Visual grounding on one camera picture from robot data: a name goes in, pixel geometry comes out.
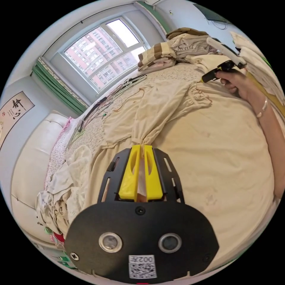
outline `bracelet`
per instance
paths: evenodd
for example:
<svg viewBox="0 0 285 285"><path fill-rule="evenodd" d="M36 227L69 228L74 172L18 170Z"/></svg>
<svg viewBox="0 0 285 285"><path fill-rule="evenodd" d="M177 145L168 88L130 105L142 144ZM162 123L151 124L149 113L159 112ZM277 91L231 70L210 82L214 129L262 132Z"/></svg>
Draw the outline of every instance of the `bracelet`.
<svg viewBox="0 0 285 285"><path fill-rule="evenodd" d="M265 102L264 102L264 105L263 105L263 107L262 107L262 111L264 112L265 110L266 110L266 108L267 108L267 98L266 98L266 100L265 100ZM260 113L258 113L257 114L257 118L260 118L262 116L262 113L260 112Z"/></svg>

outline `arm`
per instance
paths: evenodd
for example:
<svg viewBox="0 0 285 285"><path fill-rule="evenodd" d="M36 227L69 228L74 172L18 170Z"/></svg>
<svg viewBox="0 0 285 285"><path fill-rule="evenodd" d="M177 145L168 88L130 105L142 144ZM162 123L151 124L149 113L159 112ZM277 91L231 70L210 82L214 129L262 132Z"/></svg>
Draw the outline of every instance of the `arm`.
<svg viewBox="0 0 285 285"><path fill-rule="evenodd" d="M247 99L255 114L262 112L259 123L265 135L272 160L275 182L274 194L281 199L285 189L285 138L283 132L269 102L265 111L262 111L266 97L261 91L256 90Z"/></svg>
<svg viewBox="0 0 285 285"><path fill-rule="evenodd" d="M271 156L274 194L281 199L285 189L285 138L271 104L268 102L267 108L262 111L266 96L241 72L234 69L231 72L219 71L216 76L221 78L221 83L230 93L238 91L240 97L252 106L256 115L262 112L259 122Z"/></svg>

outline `air conditioner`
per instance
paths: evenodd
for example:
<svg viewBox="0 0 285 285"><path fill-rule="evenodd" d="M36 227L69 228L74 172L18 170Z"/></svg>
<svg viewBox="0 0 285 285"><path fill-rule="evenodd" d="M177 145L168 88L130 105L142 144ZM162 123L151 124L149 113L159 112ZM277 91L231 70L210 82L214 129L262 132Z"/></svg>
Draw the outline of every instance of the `air conditioner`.
<svg viewBox="0 0 285 285"><path fill-rule="evenodd" d="M160 4L161 2L163 2L164 0L145 0L144 2L148 5L157 5Z"/></svg>

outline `qr code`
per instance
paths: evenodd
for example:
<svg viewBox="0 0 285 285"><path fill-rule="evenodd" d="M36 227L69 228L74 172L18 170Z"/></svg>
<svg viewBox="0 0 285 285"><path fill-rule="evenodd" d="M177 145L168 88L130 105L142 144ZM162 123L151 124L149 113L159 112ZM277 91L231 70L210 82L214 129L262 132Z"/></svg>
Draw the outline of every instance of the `qr code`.
<svg viewBox="0 0 285 285"><path fill-rule="evenodd" d="M155 263L129 263L129 274L133 279L156 278Z"/></svg>

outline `pile of clothes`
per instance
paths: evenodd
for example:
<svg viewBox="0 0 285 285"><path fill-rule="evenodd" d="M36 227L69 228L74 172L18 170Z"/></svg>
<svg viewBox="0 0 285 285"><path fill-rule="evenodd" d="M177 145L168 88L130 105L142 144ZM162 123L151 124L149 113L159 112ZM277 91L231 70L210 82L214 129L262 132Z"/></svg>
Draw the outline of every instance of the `pile of clothes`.
<svg viewBox="0 0 285 285"><path fill-rule="evenodd" d="M268 94L275 95L284 106L285 98L282 87L270 64L260 49L247 38L231 32L240 56L247 62L247 70L263 86Z"/></svg>
<svg viewBox="0 0 285 285"><path fill-rule="evenodd" d="M166 35L168 41L155 44L139 54L138 71L150 73L175 65L177 62L190 62L193 56L219 54L207 44L209 35L204 31L179 28Z"/></svg>

